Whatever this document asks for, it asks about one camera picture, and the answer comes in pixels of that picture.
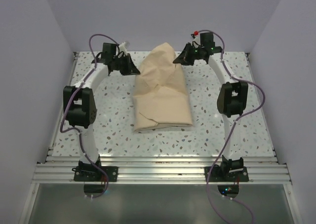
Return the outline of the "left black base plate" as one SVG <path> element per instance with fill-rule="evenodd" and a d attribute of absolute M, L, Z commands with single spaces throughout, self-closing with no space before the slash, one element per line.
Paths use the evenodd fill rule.
<path fill-rule="evenodd" d="M 75 182 L 116 182 L 119 174 L 119 168 L 116 166 L 102 166 L 103 172 L 83 171 L 78 167 L 73 168 Z"/>

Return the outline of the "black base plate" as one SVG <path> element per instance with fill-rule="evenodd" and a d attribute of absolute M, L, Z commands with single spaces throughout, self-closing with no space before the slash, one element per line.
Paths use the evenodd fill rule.
<path fill-rule="evenodd" d="M 78 167 L 73 168 L 75 182 L 116 182 L 119 174 L 119 168 L 116 166 L 102 166 L 103 172 L 83 171 Z"/>
<path fill-rule="evenodd" d="M 218 165 L 215 165 L 211 171 L 211 175 L 208 176 L 209 167 L 204 167 L 205 180 L 209 177 L 209 182 L 248 182 L 249 176 L 246 167 L 236 169 L 224 173 Z"/>

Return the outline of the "beige cloth drape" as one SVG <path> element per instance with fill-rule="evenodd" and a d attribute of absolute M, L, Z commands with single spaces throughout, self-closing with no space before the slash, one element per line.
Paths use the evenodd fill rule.
<path fill-rule="evenodd" d="M 139 66 L 133 90 L 134 130 L 193 125 L 184 72 L 169 43 L 155 47 Z"/>

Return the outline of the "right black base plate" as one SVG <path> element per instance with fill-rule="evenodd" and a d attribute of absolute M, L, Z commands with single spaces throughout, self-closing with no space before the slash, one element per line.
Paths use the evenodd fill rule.
<path fill-rule="evenodd" d="M 248 182 L 249 176 L 246 167 L 236 169 L 224 173 L 218 165 L 215 165 L 211 171 L 211 175 L 208 176 L 209 167 L 204 167 L 205 180 L 209 177 L 209 182 Z"/>

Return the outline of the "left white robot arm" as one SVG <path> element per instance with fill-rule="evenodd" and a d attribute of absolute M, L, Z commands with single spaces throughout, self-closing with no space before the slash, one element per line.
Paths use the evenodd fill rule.
<path fill-rule="evenodd" d="M 118 71 L 123 76 L 140 74 L 129 53 L 105 57 L 99 53 L 94 57 L 88 73 L 75 85 L 65 86 L 63 89 L 64 115 L 60 132 L 77 131 L 80 160 L 74 172 L 92 181 L 107 175 L 102 169 L 93 134 L 93 123 L 97 117 L 94 91 L 113 71 Z"/>

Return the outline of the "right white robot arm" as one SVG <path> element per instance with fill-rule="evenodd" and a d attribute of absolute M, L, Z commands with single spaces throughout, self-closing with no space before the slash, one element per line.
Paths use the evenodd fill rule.
<path fill-rule="evenodd" d="M 211 181 L 219 181 L 220 178 L 231 181 L 243 170 L 243 159 L 239 151 L 240 129 L 236 119 L 243 115 L 246 108 L 248 84 L 234 79 L 235 75 L 224 62 L 221 50 L 219 46 L 206 49 L 195 43 L 187 43 L 173 61 L 174 64 L 192 66 L 196 60 L 205 60 L 221 83 L 217 110 L 224 122 L 225 144 L 224 150 L 220 153 L 221 163 L 214 165 L 212 169 L 207 168 Z"/>

